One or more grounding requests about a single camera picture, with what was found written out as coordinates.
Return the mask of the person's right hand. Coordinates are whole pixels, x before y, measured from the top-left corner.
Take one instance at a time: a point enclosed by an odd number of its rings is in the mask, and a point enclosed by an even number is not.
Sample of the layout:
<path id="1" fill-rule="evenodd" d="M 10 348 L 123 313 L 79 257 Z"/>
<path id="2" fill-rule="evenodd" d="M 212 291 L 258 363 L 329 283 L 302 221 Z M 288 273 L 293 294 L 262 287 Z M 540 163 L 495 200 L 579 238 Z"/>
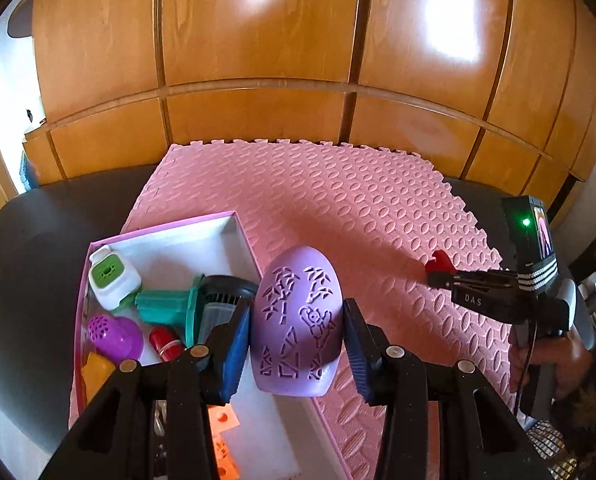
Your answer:
<path id="1" fill-rule="evenodd" d="M 527 377 L 520 379 L 527 349 L 519 346 L 514 330 L 511 331 L 508 342 L 510 343 L 510 350 L 508 350 L 510 390 L 515 393 L 520 386 L 528 384 Z M 556 400 L 562 400 L 582 384 L 592 362 L 592 353 L 584 346 L 575 327 L 560 338 L 537 340 L 530 360 L 534 365 L 554 366 Z"/>

